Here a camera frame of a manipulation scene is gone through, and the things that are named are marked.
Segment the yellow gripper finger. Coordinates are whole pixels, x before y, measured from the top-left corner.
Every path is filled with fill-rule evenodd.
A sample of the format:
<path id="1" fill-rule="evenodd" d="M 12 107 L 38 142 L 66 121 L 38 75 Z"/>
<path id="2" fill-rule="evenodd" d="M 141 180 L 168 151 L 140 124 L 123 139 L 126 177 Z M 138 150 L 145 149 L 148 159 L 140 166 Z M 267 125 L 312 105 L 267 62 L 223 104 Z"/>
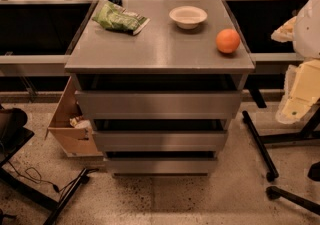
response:
<path id="1" fill-rule="evenodd" d="M 275 118 L 282 124 L 300 121 L 320 99 L 320 60 L 290 65 L 285 74 L 284 95 Z"/>

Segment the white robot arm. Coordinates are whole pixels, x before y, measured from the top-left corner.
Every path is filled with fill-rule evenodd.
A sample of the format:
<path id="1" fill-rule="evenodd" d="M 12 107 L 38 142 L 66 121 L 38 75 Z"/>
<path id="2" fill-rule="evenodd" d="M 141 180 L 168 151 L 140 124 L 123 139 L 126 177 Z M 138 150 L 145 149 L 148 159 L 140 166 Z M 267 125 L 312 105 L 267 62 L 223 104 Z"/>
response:
<path id="1" fill-rule="evenodd" d="M 293 124 L 301 120 L 320 99 L 320 0 L 309 0 L 298 14 L 275 30 L 271 39 L 293 44 L 304 58 L 285 74 L 284 95 L 276 120 Z"/>

